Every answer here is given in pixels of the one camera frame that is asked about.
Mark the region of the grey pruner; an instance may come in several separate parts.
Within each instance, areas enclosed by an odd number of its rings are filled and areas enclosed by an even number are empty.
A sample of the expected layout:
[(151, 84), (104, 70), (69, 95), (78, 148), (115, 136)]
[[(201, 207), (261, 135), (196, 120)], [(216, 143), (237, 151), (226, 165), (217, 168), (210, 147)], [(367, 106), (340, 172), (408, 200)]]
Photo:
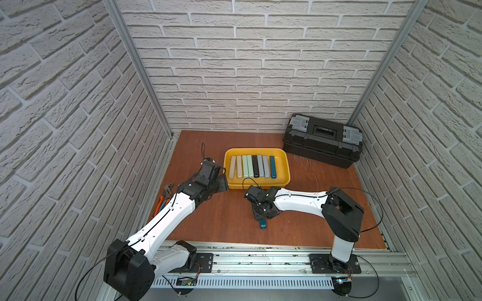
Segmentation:
[(271, 177), (271, 170), (269, 167), (269, 160), (267, 156), (262, 156), (262, 164), (264, 169), (264, 177), (270, 178)]
[(259, 177), (263, 178), (265, 176), (264, 163), (263, 163), (263, 157), (260, 154), (257, 154), (257, 164), (258, 164)]

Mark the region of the black folding pruner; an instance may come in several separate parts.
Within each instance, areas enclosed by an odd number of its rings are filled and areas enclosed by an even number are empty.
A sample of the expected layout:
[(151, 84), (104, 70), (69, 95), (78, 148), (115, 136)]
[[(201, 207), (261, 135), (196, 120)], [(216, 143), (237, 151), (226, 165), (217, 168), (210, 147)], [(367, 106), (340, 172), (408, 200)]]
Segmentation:
[(253, 169), (253, 177), (258, 178), (260, 176), (260, 172), (259, 172), (259, 163), (258, 163), (257, 155), (252, 155), (252, 169)]

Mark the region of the yellow plastic tray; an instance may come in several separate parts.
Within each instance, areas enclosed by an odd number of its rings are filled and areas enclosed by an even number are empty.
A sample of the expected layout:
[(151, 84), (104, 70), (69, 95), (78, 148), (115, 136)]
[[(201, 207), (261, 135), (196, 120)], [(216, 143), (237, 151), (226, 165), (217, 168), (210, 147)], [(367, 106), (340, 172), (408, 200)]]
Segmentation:
[(247, 189), (250, 184), (283, 188), (291, 181), (287, 155), (278, 148), (229, 149), (223, 166), (230, 189)]

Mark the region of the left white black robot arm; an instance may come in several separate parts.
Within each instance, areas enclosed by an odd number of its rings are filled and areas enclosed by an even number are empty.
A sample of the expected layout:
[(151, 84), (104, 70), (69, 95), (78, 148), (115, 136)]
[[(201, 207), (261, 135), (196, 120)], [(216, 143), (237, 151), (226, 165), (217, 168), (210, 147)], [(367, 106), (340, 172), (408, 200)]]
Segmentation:
[(197, 249), (176, 242), (159, 247), (175, 228), (203, 202), (228, 190), (226, 169), (205, 158), (200, 170), (181, 183), (171, 201), (126, 241), (114, 240), (107, 249), (104, 282), (128, 300), (141, 300), (154, 280), (178, 268), (191, 269)]

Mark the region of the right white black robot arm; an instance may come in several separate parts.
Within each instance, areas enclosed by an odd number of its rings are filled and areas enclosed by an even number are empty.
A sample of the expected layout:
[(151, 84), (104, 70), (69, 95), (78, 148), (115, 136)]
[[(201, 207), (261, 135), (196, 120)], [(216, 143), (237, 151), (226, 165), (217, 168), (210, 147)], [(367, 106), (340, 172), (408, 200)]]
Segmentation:
[(360, 273), (353, 250), (360, 238), (364, 209), (341, 189), (309, 193), (278, 187), (265, 191), (250, 186), (245, 199), (251, 203), (257, 221), (273, 219), (283, 211), (324, 218), (334, 234), (334, 241), (328, 258), (320, 261), (335, 273)]

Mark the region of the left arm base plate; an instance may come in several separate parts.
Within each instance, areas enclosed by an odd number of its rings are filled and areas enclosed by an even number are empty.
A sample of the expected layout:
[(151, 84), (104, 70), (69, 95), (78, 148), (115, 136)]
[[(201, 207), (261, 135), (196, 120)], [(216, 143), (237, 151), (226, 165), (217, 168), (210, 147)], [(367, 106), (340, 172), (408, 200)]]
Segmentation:
[(189, 262), (171, 273), (211, 273), (213, 267), (213, 253), (197, 253)]

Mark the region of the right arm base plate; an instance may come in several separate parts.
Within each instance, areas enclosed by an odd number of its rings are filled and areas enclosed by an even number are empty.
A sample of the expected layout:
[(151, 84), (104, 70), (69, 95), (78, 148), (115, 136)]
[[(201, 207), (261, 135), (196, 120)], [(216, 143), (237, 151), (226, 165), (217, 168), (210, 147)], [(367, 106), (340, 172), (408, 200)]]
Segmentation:
[(348, 262), (335, 259), (331, 254), (310, 254), (308, 255), (313, 274), (361, 274), (362, 270), (356, 255), (351, 254)]

